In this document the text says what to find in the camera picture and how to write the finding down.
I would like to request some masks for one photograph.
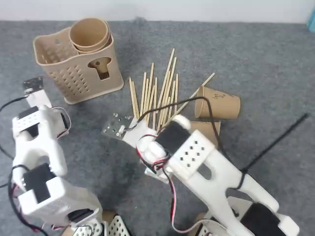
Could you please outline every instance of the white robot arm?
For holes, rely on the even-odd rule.
[[[206,204],[209,211],[201,221],[205,231],[218,236],[298,235],[299,227],[289,216],[277,213],[279,203],[262,186],[250,175],[243,176],[198,130],[192,134],[189,130],[190,121],[178,115],[158,135],[142,121],[122,140],[136,146],[147,175],[171,184],[171,176],[175,175]],[[154,165],[163,158],[163,169]],[[211,171],[210,179],[198,171],[201,165]],[[252,202],[227,198],[228,188],[246,193]],[[173,221],[172,226],[180,233],[188,232],[177,230]]]
[[[22,213],[55,226],[81,227],[82,236],[108,235],[97,197],[62,178],[67,167],[58,138],[69,130],[65,114],[51,108],[41,78],[26,81],[25,86],[31,108],[13,119],[13,166],[29,169],[13,169],[13,182],[24,191],[18,196]],[[49,163],[41,162],[43,157],[48,157]]]

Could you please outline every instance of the red and white wire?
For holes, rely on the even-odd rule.
[[[69,127],[68,127],[68,129],[65,130],[65,131],[63,131],[61,134],[59,134],[59,135],[57,136],[57,139],[59,139],[59,138],[61,138],[62,136],[64,136],[64,135],[66,134],[66,132],[68,132],[68,131],[70,130],[70,128],[71,128],[71,126],[72,126],[71,118],[70,118],[68,112],[67,112],[67,111],[65,110],[65,108],[63,108],[63,107],[52,107],[51,109],[52,109],[52,110],[54,110],[54,109],[62,110],[62,111],[65,113],[65,115],[67,116],[68,120],[69,120]]]
[[[171,186],[172,193],[173,193],[173,201],[172,201],[172,207],[171,207],[171,224],[172,224],[172,228],[176,232],[178,232],[180,234],[186,234],[186,233],[192,231],[195,227],[197,227],[201,223],[208,223],[208,222],[213,221],[211,219],[201,219],[201,220],[198,220],[196,223],[194,223],[190,228],[188,228],[186,230],[177,229],[174,225],[175,215],[176,215],[176,203],[177,203],[176,189],[175,189],[175,184],[174,184],[173,180],[170,177],[168,177],[168,180],[169,180],[169,184]]]

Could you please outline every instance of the perforated metal plate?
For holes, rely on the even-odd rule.
[[[123,138],[122,131],[125,127],[129,127],[131,121],[131,116],[121,116],[118,113],[113,113],[104,124],[102,134],[121,140]]]
[[[109,236],[129,236],[127,227],[125,226],[122,218],[116,215],[108,227]]]
[[[202,226],[198,236],[212,236],[212,234],[207,235],[208,232],[209,230],[205,226]]]

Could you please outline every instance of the wire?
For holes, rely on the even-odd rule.
[[[211,219],[201,219],[198,220],[196,223],[194,223],[190,228],[186,229],[186,230],[179,230],[175,227],[174,222],[175,222],[175,215],[176,215],[176,203],[177,203],[177,196],[176,196],[176,189],[175,189],[175,185],[174,182],[172,181],[172,179],[168,176],[168,174],[166,173],[164,167],[162,167],[163,173],[166,175],[169,185],[171,187],[171,192],[173,194],[173,198],[172,198],[172,204],[171,204],[171,211],[170,211],[170,217],[171,217],[171,224],[172,224],[172,228],[180,233],[180,234],[186,234],[188,232],[190,232],[191,230],[193,230],[194,228],[196,228],[199,224],[201,223],[209,223],[209,222],[213,222],[213,220]]]
[[[4,187],[7,187],[7,186],[8,186],[8,184],[4,183],[4,184],[0,185],[0,188],[4,188]]]
[[[193,97],[193,98],[189,98],[189,99],[186,99],[186,100],[182,100],[182,101],[179,101],[179,102],[174,102],[174,103],[171,103],[171,104],[168,104],[168,105],[165,105],[165,106],[162,106],[162,107],[159,107],[159,108],[155,108],[155,109],[151,109],[151,110],[148,110],[146,111],[145,113],[142,114],[142,116],[140,116],[140,118],[137,120],[136,124],[130,128],[125,128],[125,132],[126,131],[131,131],[133,130],[143,119],[144,117],[149,114],[149,113],[152,113],[152,112],[156,112],[156,111],[160,111],[160,110],[163,110],[165,108],[168,108],[168,107],[171,107],[171,106],[175,106],[175,105],[180,105],[182,103],[185,103],[185,102],[191,102],[191,101],[195,101],[195,100],[198,100],[198,99],[201,99],[201,100],[205,100],[207,105],[208,105],[208,109],[209,109],[209,115],[210,115],[210,122],[211,122],[211,125],[212,125],[212,128],[213,128],[213,131],[214,131],[214,134],[215,134],[215,137],[218,141],[218,146],[222,152],[222,154],[225,156],[225,158],[231,162],[233,164],[233,162],[231,161],[231,159],[229,158],[229,156],[227,155],[224,147],[223,147],[223,144],[221,142],[221,139],[219,137],[219,134],[218,134],[218,131],[217,131],[217,128],[215,126],[215,119],[213,117],[213,113],[212,113],[212,109],[211,109],[211,104],[210,104],[210,101],[207,97],[203,97],[203,96],[198,96],[198,97]]]
[[[69,120],[69,127],[68,127],[68,129],[65,130],[65,131],[63,131],[61,134],[59,134],[59,135],[57,136],[57,139],[59,139],[59,138],[61,138],[62,136],[66,135],[66,132],[69,132],[69,130],[70,130],[71,126],[72,126],[71,118],[70,118],[68,112],[67,112],[67,111],[65,110],[65,108],[63,108],[63,107],[52,107],[51,109],[52,109],[52,110],[54,110],[54,109],[56,109],[56,110],[62,110],[62,111],[65,113],[65,115],[67,116],[68,120]]]
[[[29,171],[29,169],[24,166],[24,165],[16,165],[13,166],[11,169],[11,172],[9,174],[9,178],[8,178],[8,196],[9,196],[9,201],[10,204],[12,206],[13,212],[15,213],[15,215],[18,217],[18,219],[20,220],[20,222],[29,227],[30,229],[32,229],[33,231],[36,230],[38,232],[41,232],[43,235],[48,236],[48,234],[40,227],[36,226],[36,225],[32,225],[30,223],[28,223],[22,216],[22,214],[19,212],[19,210],[17,209],[14,201],[13,201],[13,192],[14,192],[14,187],[12,186],[12,175],[13,175],[13,170],[16,168],[24,168],[25,170]]]
[[[14,103],[14,102],[21,101],[21,100],[23,100],[23,99],[25,99],[25,98],[27,98],[27,97],[28,97],[28,95],[27,95],[27,96],[24,96],[24,97],[18,97],[18,98],[15,98],[15,99],[13,99],[13,100],[11,100],[11,101],[9,101],[9,102],[3,104],[3,105],[0,107],[0,112],[1,112],[5,107],[7,107],[8,105],[10,105],[10,104],[12,104],[12,103]],[[8,153],[6,150],[4,150],[1,145],[0,145],[0,150],[1,150],[1,151],[3,152],[3,154],[6,155],[8,158],[10,158],[10,159],[12,159],[12,160],[14,159],[14,157],[13,157],[10,153]]]
[[[247,166],[241,169],[242,177],[239,185],[235,188],[239,190],[243,183],[246,174],[249,169],[253,167],[267,152],[269,152],[275,145],[277,145],[282,139],[287,137],[293,130],[295,130],[300,124],[302,124],[309,117],[308,113],[304,113],[294,124],[292,124],[283,134],[281,134],[278,138],[276,138],[268,147],[266,147],[263,151],[261,151]]]

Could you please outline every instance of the bamboo chopstick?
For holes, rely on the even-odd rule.
[[[129,77],[129,85],[130,85],[130,96],[131,96],[131,104],[132,104],[133,116],[135,118],[137,118],[137,112],[136,112],[136,108],[135,108],[135,104],[134,104],[134,96],[133,96],[131,77]]]
[[[141,107],[140,107],[140,115],[143,114],[143,103],[144,103],[144,95],[145,95],[145,89],[146,89],[146,80],[147,80],[147,73],[144,72],[143,75],[143,83],[142,83],[142,94],[141,94]]]
[[[173,76],[174,76],[174,71],[175,71],[175,66],[176,66],[176,61],[177,61],[177,57],[174,58],[174,62],[173,62],[173,66],[172,66],[172,73],[169,77],[169,79],[167,80],[166,82],[166,93],[164,95],[164,98],[163,98],[163,103],[162,105],[164,106],[167,102],[167,99],[168,99],[168,95],[169,95],[169,91],[171,89],[171,85],[172,85],[172,81],[173,81]]]
[[[151,93],[151,97],[150,97],[150,103],[149,103],[149,107],[148,107],[148,111],[151,110],[152,108],[152,103],[153,103],[153,96],[154,96],[154,91],[155,91],[155,86],[153,86],[152,88],[152,93]],[[149,121],[150,121],[150,113],[147,115],[147,126],[149,126]]]
[[[153,102],[153,108],[157,108],[157,96],[158,96],[158,78],[156,77],[155,81],[155,90],[154,90],[154,102]],[[153,121],[152,121],[152,129],[156,129],[156,119],[157,119],[157,112],[153,112]]]
[[[171,76],[171,72],[169,71],[169,72],[168,72],[168,75],[167,75],[167,81],[168,81],[168,79],[169,79],[170,76]],[[163,118],[164,111],[165,111],[165,109],[161,110],[160,113],[159,113],[159,118],[158,118],[158,123],[157,123],[157,130],[159,130],[159,127],[160,127],[161,124],[162,124],[162,121],[163,121],[162,118]]]
[[[147,111],[147,100],[148,100],[148,88],[149,88],[149,79],[146,79],[146,90],[144,93],[144,101],[143,101],[143,113]]]
[[[175,103],[177,102],[177,97],[178,97],[178,74],[176,74],[176,84],[175,84]],[[174,113],[177,112],[177,105],[174,106]]]
[[[174,102],[175,86],[176,86],[176,81],[174,80],[174,81],[173,81],[172,95],[171,95],[171,103],[170,103],[170,104],[172,104],[172,103]],[[168,109],[168,119],[171,118],[171,115],[172,115],[172,108],[173,108],[173,107],[169,107],[169,109]]]
[[[136,109],[137,119],[139,119],[140,114],[139,114],[139,108],[138,108],[138,98],[137,98],[137,93],[136,93],[134,81],[132,81],[132,92],[133,92],[133,101],[134,101],[134,107]]]
[[[171,97],[168,97],[167,102],[165,105],[169,105],[171,103]],[[162,127],[165,125],[166,121],[167,121],[167,114],[168,114],[168,107],[165,108],[165,112],[164,112],[164,117],[163,117],[163,122],[162,122]]]
[[[152,65],[151,65],[150,80],[149,80],[147,102],[146,102],[146,111],[149,110],[149,103],[150,103],[150,98],[151,98],[152,79],[153,79],[153,70],[154,70],[154,63],[152,63]]]
[[[168,61],[168,65],[167,65],[166,73],[165,73],[165,76],[164,76],[161,93],[159,94],[157,108],[159,108],[161,106],[161,102],[162,102],[162,99],[163,99],[163,96],[164,96],[165,85],[166,85],[166,81],[167,81],[167,77],[168,77],[168,71],[171,68],[171,64],[172,64],[174,53],[175,53],[175,48],[173,48],[172,53],[171,53],[171,57],[169,58],[169,61]]]

